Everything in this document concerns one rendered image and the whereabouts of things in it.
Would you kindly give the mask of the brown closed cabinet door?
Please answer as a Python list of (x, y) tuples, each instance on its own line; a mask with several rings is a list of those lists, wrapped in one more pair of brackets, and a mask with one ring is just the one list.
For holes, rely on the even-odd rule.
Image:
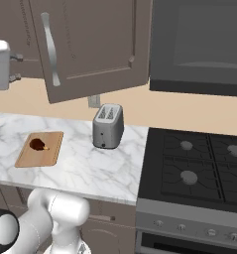
[(0, 0), (0, 40), (6, 41), (21, 62), (11, 60), (10, 73), (42, 78), (43, 70), (29, 0)]

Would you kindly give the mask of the brown meat piece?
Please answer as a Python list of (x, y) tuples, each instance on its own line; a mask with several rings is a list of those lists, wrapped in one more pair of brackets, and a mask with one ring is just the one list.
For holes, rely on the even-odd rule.
[(30, 142), (30, 147), (36, 151), (47, 151), (49, 149), (46, 144), (39, 138), (33, 139)]

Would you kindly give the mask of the brown open cabinet door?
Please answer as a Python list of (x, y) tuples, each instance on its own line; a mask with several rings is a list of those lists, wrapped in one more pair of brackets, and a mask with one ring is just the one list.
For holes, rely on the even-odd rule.
[[(29, 0), (50, 103), (143, 85), (153, 0)], [(50, 14), (60, 86), (41, 14)]]

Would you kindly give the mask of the wooden cutting board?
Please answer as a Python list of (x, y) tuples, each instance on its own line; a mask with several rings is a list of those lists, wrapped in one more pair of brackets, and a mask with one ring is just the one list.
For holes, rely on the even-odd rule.
[[(30, 147), (33, 139), (41, 139), (49, 148), (47, 151), (36, 151)], [(37, 132), (31, 133), (15, 163), (16, 168), (48, 167), (57, 163), (63, 133), (58, 132)]]

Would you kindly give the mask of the brown base cabinet door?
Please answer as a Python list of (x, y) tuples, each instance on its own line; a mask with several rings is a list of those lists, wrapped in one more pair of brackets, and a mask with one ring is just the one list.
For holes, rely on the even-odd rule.
[(90, 214), (115, 216), (115, 221), (90, 219), (81, 226), (82, 239), (92, 254), (134, 254), (135, 216), (134, 205), (88, 199)]
[(0, 185), (0, 208), (20, 217), (28, 210), (27, 201), (31, 192), (29, 189)]

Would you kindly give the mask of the silver two-slot toaster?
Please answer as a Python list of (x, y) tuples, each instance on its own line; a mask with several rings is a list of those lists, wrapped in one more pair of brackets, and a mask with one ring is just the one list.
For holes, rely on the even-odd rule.
[(92, 122), (93, 145), (101, 149), (115, 149), (124, 132), (123, 107), (106, 103), (97, 111)]

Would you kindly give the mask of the dark grey microwave oven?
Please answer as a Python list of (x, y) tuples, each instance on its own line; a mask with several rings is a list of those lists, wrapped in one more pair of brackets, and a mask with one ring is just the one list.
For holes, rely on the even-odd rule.
[(237, 96), (237, 0), (154, 0), (150, 89)]

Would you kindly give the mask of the black and steel stove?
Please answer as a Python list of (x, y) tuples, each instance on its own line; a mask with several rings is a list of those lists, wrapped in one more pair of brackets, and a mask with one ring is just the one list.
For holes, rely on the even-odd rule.
[(151, 128), (136, 254), (237, 254), (237, 136)]

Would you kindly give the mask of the grey wall outlet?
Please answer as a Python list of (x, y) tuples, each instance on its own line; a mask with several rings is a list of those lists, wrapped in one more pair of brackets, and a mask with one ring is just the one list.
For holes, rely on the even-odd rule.
[(87, 100), (89, 108), (99, 108), (101, 106), (99, 94), (88, 96)]

